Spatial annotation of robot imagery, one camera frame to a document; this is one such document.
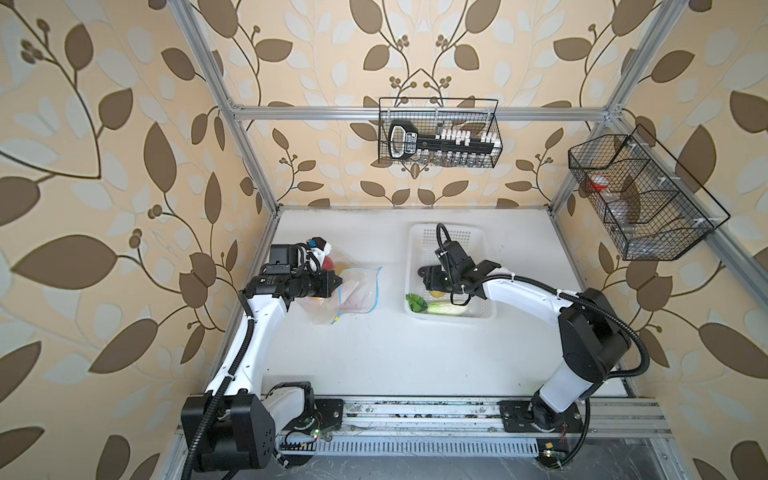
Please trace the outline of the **clear zip top bag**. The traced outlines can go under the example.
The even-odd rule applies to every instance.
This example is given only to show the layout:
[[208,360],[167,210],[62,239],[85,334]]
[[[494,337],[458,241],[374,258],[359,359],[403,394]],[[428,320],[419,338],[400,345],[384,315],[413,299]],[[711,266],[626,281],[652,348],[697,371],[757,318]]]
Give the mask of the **clear zip top bag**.
[[342,279],[341,285],[330,298],[307,297],[298,305],[316,324],[332,325],[345,315],[363,315],[372,312],[379,300],[380,267],[354,261],[341,251],[331,253],[334,272]]

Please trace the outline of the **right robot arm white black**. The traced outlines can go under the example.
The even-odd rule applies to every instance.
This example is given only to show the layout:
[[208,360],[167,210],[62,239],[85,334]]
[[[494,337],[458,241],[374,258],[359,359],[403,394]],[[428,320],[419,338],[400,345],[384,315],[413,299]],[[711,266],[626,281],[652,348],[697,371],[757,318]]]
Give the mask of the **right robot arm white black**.
[[598,303],[599,291],[557,289],[497,262],[477,263],[443,223],[436,225],[435,235],[438,263],[418,271],[427,290],[446,293],[456,307],[473,299],[510,305],[558,329],[562,362],[530,400],[540,429],[577,401],[588,400],[606,381],[638,377],[649,369],[650,352],[639,333]]

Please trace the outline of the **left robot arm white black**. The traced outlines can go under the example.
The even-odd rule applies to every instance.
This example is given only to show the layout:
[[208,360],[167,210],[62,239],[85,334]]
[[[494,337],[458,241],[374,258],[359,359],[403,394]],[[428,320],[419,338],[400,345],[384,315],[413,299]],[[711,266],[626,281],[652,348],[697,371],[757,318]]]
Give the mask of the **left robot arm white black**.
[[328,299],[340,288],[341,277],[324,266],[331,251],[320,237],[274,244],[267,263],[238,290],[243,315],[223,363],[203,393],[188,397],[182,408],[187,454],[181,478],[221,471],[231,479],[272,460],[289,463],[278,450],[278,436],[296,420],[314,420],[314,392],[308,381],[262,392],[267,350],[294,300]]

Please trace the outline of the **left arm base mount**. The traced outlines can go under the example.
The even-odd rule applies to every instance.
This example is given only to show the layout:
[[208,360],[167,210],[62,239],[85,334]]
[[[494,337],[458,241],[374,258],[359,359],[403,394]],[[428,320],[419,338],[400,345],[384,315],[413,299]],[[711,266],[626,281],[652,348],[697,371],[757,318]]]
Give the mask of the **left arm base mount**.
[[298,388],[279,389],[265,397],[263,405],[276,427],[275,460],[284,468],[307,463],[343,423],[343,400],[308,400]]

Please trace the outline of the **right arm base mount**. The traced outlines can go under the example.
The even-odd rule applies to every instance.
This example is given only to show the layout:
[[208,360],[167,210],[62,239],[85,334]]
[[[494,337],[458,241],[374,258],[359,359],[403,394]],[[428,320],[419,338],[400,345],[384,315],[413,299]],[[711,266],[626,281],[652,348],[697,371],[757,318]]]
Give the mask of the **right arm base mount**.
[[536,461],[546,470],[565,470],[586,443],[591,425],[591,401],[577,400],[558,413],[534,395],[530,400],[503,400],[498,403],[506,433],[543,433],[538,439]]

